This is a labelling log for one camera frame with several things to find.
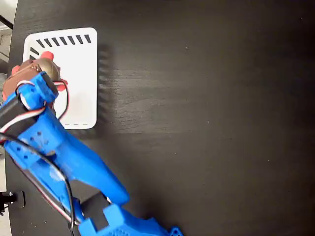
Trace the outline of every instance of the white wire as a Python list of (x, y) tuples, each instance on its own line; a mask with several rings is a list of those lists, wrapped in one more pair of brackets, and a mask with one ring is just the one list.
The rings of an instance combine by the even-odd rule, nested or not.
[(20, 82), (18, 82), (18, 84), (16, 85), (16, 87), (18, 87), (18, 86), (20, 86), (20, 85), (22, 85), (22, 84), (29, 84), (29, 85), (34, 85), (34, 86), (35, 86), (35, 84), (34, 84), (33, 82), (31, 82), (31, 81), (28, 81), (28, 80), (21, 80)]
[(41, 114), (43, 111), (45, 110), (45, 107), (41, 108), (41, 109), (38, 109), (38, 110), (33, 110), (33, 111), (30, 111), (30, 112), (26, 112), (24, 114), (21, 114), (21, 115), (18, 115), (16, 116), (14, 119), (12, 119), (11, 121), (9, 121), (7, 124), (5, 124), (1, 129), (0, 129), (0, 132), (1, 133), (5, 133), (6, 130), (14, 125), (15, 123), (19, 122), (19, 121), (22, 121), (24, 119), (28, 119), (28, 118), (31, 118), (31, 117), (34, 117), (34, 116), (37, 116), (39, 114)]

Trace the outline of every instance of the cable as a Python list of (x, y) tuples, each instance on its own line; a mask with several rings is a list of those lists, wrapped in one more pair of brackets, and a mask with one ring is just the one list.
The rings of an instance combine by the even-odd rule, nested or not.
[(14, 119), (12, 119), (11, 121), (9, 121), (7, 124), (5, 124), (4, 126), (2, 126), (0, 128), (0, 133), (4, 133), (6, 132), (6, 130), (14, 125), (15, 123), (19, 122), (19, 121), (22, 121), (24, 119), (28, 119), (28, 118), (31, 118), (31, 117), (35, 117), (35, 116), (38, 116), (40, 115), (41, 113), (44, 112), (46, 107), (43, 107), (43, 108), (40, 108), (40, 109), (37, 109), (37, 110), (32, 110), (32, 111), (29, 111), (29, 112), (25, 112), (23, 114), (20, 114), (18, 116), (16, 116)]
[(35, 148), (33, 148), (32, 146), (24, 143), (23, 141), (19, 140), (18, 138), (9, 135), (9, 134), (5, 134), (5, 133), (0, 133), (0, 137), (4, 137), (6, 140), (15, 142), (25, 148), (27, 148), (28, 150), (30, 150), (31, 152), (35, 153), (36, 155), (40, 156), (47, 164), (51, 165), (58, 173), (60, 176), (62, 176), (63, 181), (65, 183), (65, 187), (67, 189), (67, 193), (68, 193), (68, 197), (69, 197), (69, 203), (70, 203), (70, 229), (73, 230), (74, 227), (74, 223), (75, 223), (75, 214), (74, 214), (74, 206), (73, 206), (73, 201), (72, 201), (72, 191), (71, 191), (71, 187), (69, 184), (69, 181), (67, 179), (67, 176), (59, 169), (59, 167), (52, 162), (51, 160), (49, 160), (47, 158), (47, 156), (43, 155), (42, 153), (40, 153), (38, 150), (36, 150)]
[(61, 208), (58, 204), (52, 200), (48, 194), (45, 193), (45, 191), (40, 187), (40, 185), (32, 178), (32, 176), (24, 171), (15, 161), (12, 159), (14, 165), (22, 172), (22, 174), (35, 186), (35, 188), (40, 192), (40, 194), (43, 196), (43, 198), (54, 208), (56, 211), (58, 211), (67, 221), (71, 222), (71, 218), (68, 215), (68, 213), (65, 211), (64, 207)]
[(58, 117), (58, 120), (60, 120), (67, 112), (68, 110), (68, 106), (69, 106), (69, 90), (68, 90), (68, 86), (64, 81), (61, 80), (54, 80), (53, 81), (54, 85), (64, 85), (65, 87), (65, 91), (67, 93), (67, 101), (66, 101), (66, 105), (65, 105), (65, 110), (61, 113), (61, 115)]

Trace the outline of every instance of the black table surface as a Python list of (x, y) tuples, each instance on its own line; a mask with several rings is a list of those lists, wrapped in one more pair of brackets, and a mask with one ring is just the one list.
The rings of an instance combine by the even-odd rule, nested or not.
[[(187, 236), (312, 235), (313, 2), (21, 0), (9, 65), (31, 33), (94, 27), (98, 121), (74, 133), (126, 186), (128, 210)], [(6, 180), (26, 195), (14, 236), (70, 235), (8, 156)]]

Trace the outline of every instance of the black stripe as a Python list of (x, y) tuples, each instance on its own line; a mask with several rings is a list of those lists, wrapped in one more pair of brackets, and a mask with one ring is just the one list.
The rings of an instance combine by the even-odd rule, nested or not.
[(57, 46), (60, 46), (60, 45), (59, 45), (59, 42), (57, 41), (56, 38), (51, 38), (51, 39), (54, 41), (54, 43), (55, 43)]
[(64, 45), (68, 45), (67, 42), (65, 41), (64, 37), (59, 37), (59, 38), (63, 42)]
[(88, 34), (85, 34), (84, 37), (87, 39), (88, 43), (91, 43), (91, 40)]
[(42, 48), (44, 48), (45, 46), (44, 46), (44, 44), (38, 39), (38, 40), (36, 40), (36, 42), (42, 47)]
[(81, 38), (79, 35), (77, 35), (76, 37), (77, 37), (77, 39), (79, 40), (79, 42), (80, 42), (81, 44), (83, 44), (82, 38)]
[(75, 43), (74, 43), (74, 40), (73, 40), (73, 38), (72, 38), (72, 36), (68, 36), (68, 39), (70, 40), (70, 42), (74, 45)]
[(39, 55), (39, 52), (36, 51), (36, 50), (35, 50), (34, 48), (32, 48), (32, 47), (31, 47), (31, 52), (32, 52), (32, 53), (35, 53), (35, 54), (37, 54), (37, 55)]
[(49, 47), (52, 47), (51, 43), (49, 42), (48, 38), (44, 38), (44, 41), (48, 44)]

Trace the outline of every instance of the red object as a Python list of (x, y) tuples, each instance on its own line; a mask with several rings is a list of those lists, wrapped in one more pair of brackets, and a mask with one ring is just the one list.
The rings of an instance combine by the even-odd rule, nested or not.
[(54, 54), (52, 54), (51, 52), (43, 52), (42, 55), (40, 56), (40, 58), (49, 58), (50, 60), (54, 59)]
[(20, 69), (20, 66), (19, 65), (16, 65), (15, 67), (12, 68), (11, 70), (11, 74), (15, 74), (18, 70)]
[[(63, 80), (63, 79), (60, 79), (60, 80), (64, 81), (64, 83), (65, 83), (66, 85), (68, 85), (67, 80)], [(57, 90), (60, 91), (60, 92), (62, 92), (62, 91), (65, 90), (65, 86), (64, 86), (64, 85), (57, 85)]]

